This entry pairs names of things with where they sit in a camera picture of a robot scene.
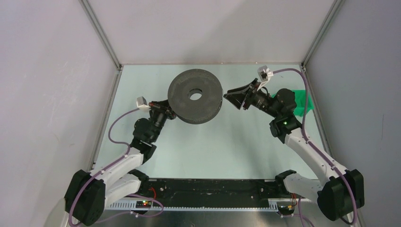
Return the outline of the dark grey cable spool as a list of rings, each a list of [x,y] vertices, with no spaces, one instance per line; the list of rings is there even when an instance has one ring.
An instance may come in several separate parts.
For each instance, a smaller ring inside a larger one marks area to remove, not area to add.
[[[209,122],[222,106],[223,89],[218,78],[203,69],[190,69],[171,82],[167,99],[178,118],[189,124]]]

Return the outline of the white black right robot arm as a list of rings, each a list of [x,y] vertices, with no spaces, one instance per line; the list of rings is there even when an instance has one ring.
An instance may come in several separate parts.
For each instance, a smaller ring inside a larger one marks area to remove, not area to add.
[[[295,117],[295,93],[280,89],[275,96],[262,91],[256,79],[250,84],[228,90],[223,97],[237,109],[250,106],[273,117],[270,131],[273,137],[296,152],[311,168],[317,180],[305,178],[288,170],[276,176],[275,192],[286,198],[292,193],[316,203],[323,215],[331,221],[343,218],[365,204],[364,178],[356,169],[348,170],[327,152],[320,150]]]

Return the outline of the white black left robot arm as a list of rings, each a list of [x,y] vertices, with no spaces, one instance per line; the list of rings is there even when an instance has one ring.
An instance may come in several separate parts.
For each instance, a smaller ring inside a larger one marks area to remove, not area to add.
[[[149,192],[148,176],[137,168],[154,154],[161,130],[167,120],[176,118],[169,102],[146,103],[137,99],[136,111],[149,113],[134,124],[131,143],[120,142],[127,150],[111,163],[92,171],[78,170],[64,196],[68,224],[71,227],[90,226],[102,216],[105,208],[131,194],[144,197]]]

